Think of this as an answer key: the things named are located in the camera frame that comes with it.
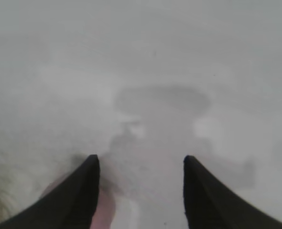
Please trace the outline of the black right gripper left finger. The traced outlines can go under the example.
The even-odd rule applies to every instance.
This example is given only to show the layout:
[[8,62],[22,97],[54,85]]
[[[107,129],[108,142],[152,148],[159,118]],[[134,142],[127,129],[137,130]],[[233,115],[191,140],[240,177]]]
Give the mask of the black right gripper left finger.
[[57,187],[0,229],[88,229],[99,198],[100,163],[90,155]]

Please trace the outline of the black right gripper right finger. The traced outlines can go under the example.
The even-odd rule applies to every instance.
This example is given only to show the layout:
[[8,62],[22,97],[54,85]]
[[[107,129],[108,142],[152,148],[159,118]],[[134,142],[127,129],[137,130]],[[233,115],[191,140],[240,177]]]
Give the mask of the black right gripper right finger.
[[282,223],[244,201],[194,156],[183,162],[183,202],[191,229],[282,229]]

